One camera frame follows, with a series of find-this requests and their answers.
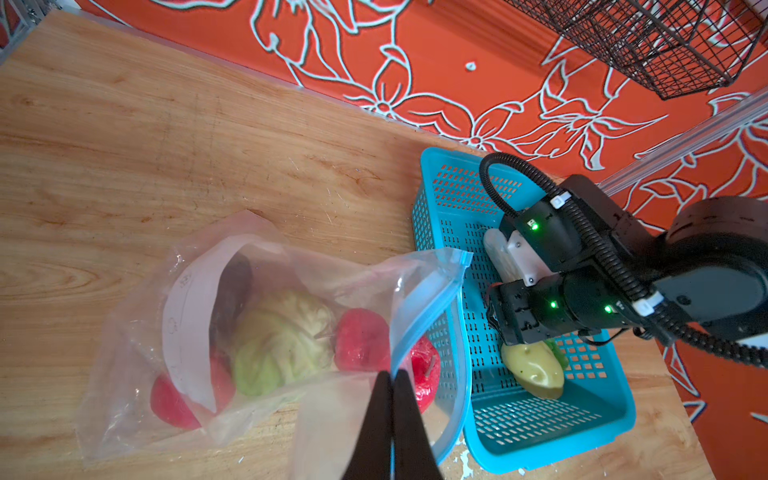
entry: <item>red fruit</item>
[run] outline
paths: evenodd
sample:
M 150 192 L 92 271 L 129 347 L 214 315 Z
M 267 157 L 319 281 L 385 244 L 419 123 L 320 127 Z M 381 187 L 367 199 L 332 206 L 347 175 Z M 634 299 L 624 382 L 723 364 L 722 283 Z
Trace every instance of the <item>red fruit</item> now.
M 389 325 L 364 308 L 347 310 L 336 329 L 336 367 L 342 372 L 389 370 Z
M 427 337 L 423 336 L 411 349 L 411 366 L 416 403 L 424 413 L 435 400 L 440 383 L 440 354 Z
M 347 310 L 336 330 L 336 367 L 342 372 L 389 370 L 389 325 L 378 313 L 363 308 Z M 440 354 L 423 336 L 411 349 L 414 393 L 424 413 L 435 400 L 440 383 Z
M 218 356 L 210 358 L 210 381 L 214 386 L 216 413 L 224 410 L 235 396 L 235 386 L 225 362 Z M 152 412 L 169 425 L 185 430 L 200 428 L 200 422 L 197 421 L 166 373 L 158 376 L 154 381 L 149 404 Z

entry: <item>wooden table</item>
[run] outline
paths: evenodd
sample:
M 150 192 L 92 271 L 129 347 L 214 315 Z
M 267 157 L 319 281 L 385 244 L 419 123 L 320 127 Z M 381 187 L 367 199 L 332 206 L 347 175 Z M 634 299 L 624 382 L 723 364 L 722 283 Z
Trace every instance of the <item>wooden table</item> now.
M 295 407 L 223 450 L 84 470 L 72 421 L 105 315 L 172 243 L 242 209 L 347 260 L 409 252 L 419 155 L 462 148 L 62 12 L 0 85 L 0 478 L 283 478 Z M 656 346 L 617 350 L 637 426 L 528 478 L 711 478 Z M 446 479 L 491 478 L 465 450 Z

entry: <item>black metal wire rack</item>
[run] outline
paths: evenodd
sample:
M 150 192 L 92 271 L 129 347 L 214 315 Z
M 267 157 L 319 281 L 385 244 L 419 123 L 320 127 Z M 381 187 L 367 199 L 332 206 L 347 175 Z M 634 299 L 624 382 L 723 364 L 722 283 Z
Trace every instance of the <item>black metal wire rack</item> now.
M 732 84 L 766 48 L 768 0 L 505 1 L 664 100 Z

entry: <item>cabbage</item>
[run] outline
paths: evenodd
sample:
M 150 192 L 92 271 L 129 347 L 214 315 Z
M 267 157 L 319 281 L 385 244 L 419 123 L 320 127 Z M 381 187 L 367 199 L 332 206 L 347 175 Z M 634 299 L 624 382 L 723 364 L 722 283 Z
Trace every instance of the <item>cabbage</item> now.
M 237 391 L 261 396 L 328 370 L 329 338 L 316 339 L 333 323 L 322 300 L 304 292 L 271 293 L 246 308 L 234 338 L 233 377 Z

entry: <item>yellow potato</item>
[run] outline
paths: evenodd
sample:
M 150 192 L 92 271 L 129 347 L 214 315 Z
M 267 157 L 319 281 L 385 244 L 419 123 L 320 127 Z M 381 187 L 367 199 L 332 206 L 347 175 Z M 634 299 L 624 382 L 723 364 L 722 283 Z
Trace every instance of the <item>yellow potato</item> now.
M 559 399 L 563 394 L 563 367 L 546 343 L 502 345 L 502 362 L 532 395 L 540 399 Z

